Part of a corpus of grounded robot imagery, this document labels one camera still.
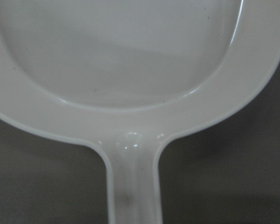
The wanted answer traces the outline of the beige plastic dustpan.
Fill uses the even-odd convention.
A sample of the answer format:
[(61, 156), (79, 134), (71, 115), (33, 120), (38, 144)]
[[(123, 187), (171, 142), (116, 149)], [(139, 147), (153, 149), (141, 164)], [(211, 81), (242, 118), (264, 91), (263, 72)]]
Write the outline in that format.
[(280, 61), (280, 0), (0, 0), (0, 119), (95, 150), (108, 221), (162, 223), (158, 162)]

